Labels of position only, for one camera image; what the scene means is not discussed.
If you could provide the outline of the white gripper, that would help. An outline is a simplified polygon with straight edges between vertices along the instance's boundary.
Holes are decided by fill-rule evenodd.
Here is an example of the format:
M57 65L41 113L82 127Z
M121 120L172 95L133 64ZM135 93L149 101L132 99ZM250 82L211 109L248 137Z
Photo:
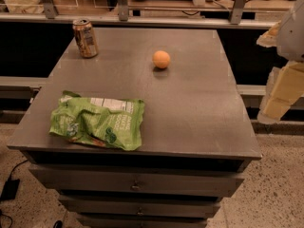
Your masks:
M262 124L275 124L304 94L304 0L294 5L256 43L265 48L276 46L277 54L289 62L273 67L269 74L266 92L262 98L257 120Z

